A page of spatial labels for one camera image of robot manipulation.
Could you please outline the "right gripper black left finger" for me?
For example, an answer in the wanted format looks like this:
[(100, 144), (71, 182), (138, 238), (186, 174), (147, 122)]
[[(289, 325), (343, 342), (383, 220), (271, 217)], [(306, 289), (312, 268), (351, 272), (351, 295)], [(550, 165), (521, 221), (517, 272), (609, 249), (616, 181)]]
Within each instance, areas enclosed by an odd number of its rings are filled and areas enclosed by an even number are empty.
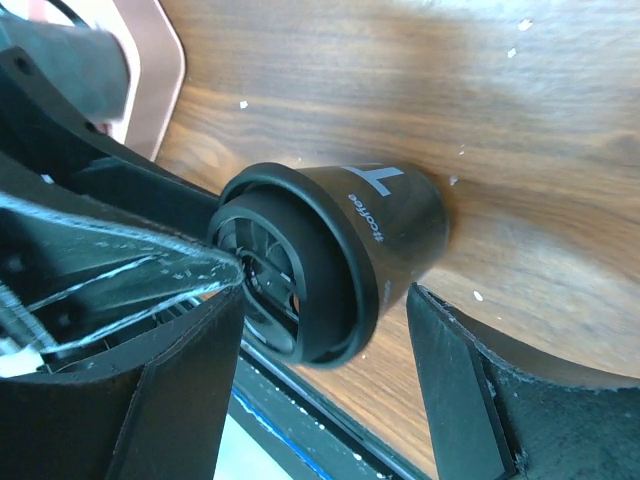
[(210, 479), (243, 330), (241, 292), (61, 373), (1, 382), (5, 479)]

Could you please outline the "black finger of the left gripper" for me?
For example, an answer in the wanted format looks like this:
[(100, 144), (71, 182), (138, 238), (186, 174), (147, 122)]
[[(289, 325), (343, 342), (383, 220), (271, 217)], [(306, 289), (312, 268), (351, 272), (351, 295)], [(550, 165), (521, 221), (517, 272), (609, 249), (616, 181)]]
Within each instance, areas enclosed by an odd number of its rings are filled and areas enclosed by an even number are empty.
[(1, 157), (185, 235), (207, 234), (219, 206), (217, 195), (100, 132), (19, 47), (1, 53)]
[(1, 327), (19, 346), (83, 348), (190, 297), (240, 261), (156, 230), (1, 195)]

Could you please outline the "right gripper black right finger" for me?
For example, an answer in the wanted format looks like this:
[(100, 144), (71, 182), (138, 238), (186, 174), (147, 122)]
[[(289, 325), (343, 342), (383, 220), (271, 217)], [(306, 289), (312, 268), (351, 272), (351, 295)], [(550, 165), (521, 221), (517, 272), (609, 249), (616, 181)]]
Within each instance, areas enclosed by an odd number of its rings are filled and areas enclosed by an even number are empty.
[(638, 379), (543, 352), (418, 284), (406, 307), (440, 478), (638, 478)]

